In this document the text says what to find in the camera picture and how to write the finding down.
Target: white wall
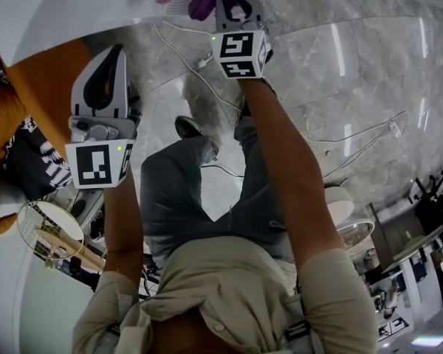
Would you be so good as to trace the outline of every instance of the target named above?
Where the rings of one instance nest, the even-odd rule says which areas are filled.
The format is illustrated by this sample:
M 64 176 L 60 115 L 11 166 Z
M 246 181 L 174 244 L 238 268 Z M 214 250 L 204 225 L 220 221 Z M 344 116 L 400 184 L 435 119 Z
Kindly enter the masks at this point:
M 436 349 L 425 349 L 412 347 L 411 342 L 417 336 L 443 336 L 443 308 L 424 325 L 409 334 L 405 334 L 387 348 L 381 348 L 379 353 L 396 353 L 396 354 L 431 354 L 443 353 L 443 343 Z
M 436 276 L 436 270 L 430 257 L 431 248 L 425 249 L 428 261 L 425 263 L 427 276 L 419 282 L 420 299 L 422 300 L 423 321 L 427 322 L 442 308 L 442 293 Z
M 19 354 L 21 295 L 32 251 L 11 228 L 0 237 L 0 354 Z
M 69 354 L 72 328 L 93 294 L 89 286 L 32 256 L 21 304 L 21 353 Z
M 405 294 L 407 291 L 402 292 L 397 298 L 397 309 L 396 313 L 402 317 L 411 327 L 411 330 L 414 328 L 413 323 L 413 314 L 410 303 L 405 302 Z

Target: person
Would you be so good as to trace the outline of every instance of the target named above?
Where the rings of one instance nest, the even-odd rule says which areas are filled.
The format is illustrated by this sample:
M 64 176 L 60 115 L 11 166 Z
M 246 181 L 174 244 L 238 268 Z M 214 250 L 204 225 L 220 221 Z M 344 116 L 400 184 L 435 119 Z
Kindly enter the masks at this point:
M 390 287 L 386 291 L 384 304 L 384 319 L 389 320 L 397 308 L 399 298 L 399 284 L 396 280 L 389 281 Z
M 292 338 L 296 277 L 309 350 L 376 352 L 374 305 L 332 222 L 313 152 L 265 81 L 239 85 L 238 203 L 215 222 L 204 212 L 200 168 L 218 148 L 178 117 L 181 140 L 142 164 L 140 211 L 131 171 L 105 190 L 108 255 L 74 353 L 277 352 Z M 138 302 L 143 232 L 162 276 L 157 294 Z

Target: leg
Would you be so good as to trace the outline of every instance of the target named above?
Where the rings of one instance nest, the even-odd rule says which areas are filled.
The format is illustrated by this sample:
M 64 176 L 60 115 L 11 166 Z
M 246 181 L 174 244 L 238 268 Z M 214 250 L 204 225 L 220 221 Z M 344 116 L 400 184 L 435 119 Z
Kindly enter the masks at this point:
M 202 164 L 213 157 L 206 136 L 180 140 L 149 156 L 141 167 L 141 214 L 145 241 L 158 269 L 177 247 L 216 235 L 202 209 Z
M 235 139 L 243 148 L 246 170 L 240 200 L 231 211 L 232 230 L 262 246 L 275 259 L 293 263 L 284 219 L 277 195 L 269 185 L 269 173 L 251 117 L 241 118 Z

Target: marble floor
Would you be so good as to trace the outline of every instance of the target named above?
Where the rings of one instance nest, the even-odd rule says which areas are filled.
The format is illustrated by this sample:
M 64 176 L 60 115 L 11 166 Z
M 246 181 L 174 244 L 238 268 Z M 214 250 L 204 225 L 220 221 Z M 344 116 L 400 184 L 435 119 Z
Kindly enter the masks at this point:
M 342 183 L 353 196 L 354 216 L 366 215 L 369 202 L 403 198 L 412 178 L 443 169 L 443 10 L 397 0 L 261 1 L 275 52 L 265 76 L 298 130 L 311 139 L 325 182 Z M 206 31 L 215 27 L 213 17 L 172 21 Z M 206 35 L 157 26 L 191 66 L 210 53 Z M 131 157 L 137 188 L 145 158 L 178 139 L 174 119 L 180 114 L 192 115 L 221 144 L 217 164 L 243 174 L 241 148 L 233 139 L 237 111 L 188 72 L 151 24 L 88 38 L 95 51 L 116 42 L 126 48 L 131 80 L 142 97 Z M 200 74 L 219 96 L 239 104 L 236 82 L 225 80 L 217 67 L 209 62 Z M 393 118 L 398 138 L 387 124 Z M 334 142 L 356 133 L 361 134 Z M 207 168 L 202 180 L 203 207 L 216 219 L 237 201 L 242 178 Z

